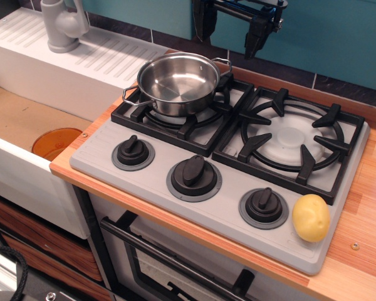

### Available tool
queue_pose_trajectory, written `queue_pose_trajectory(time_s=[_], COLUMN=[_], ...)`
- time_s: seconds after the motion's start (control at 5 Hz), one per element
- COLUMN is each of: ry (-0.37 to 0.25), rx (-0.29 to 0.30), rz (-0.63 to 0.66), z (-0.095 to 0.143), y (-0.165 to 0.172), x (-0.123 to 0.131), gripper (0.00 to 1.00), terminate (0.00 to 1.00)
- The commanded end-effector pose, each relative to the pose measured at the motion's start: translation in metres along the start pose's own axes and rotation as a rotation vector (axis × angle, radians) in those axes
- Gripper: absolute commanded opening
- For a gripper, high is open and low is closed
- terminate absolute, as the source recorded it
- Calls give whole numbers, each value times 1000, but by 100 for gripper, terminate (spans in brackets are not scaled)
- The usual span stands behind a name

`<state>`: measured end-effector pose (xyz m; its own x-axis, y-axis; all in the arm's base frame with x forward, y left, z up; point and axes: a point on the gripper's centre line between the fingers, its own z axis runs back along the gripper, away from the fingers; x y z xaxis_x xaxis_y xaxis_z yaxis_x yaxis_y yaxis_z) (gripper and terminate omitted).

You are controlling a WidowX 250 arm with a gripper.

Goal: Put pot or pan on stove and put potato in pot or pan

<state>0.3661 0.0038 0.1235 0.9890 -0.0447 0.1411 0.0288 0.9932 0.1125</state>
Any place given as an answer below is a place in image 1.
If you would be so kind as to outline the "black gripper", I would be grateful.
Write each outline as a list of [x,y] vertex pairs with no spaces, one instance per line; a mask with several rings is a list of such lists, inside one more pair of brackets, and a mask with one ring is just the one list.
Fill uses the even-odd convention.
[[240,1],[193,1],[193,15],[196,36],[205,41],[215,31],[217,12],[226,13],[235,18],[248,21],[249,30],[244,44],[246,60],[253,59],[263,49],[271,32],[282,27],[281,15],[288,1],[249,1],[256,3],[255,8]]

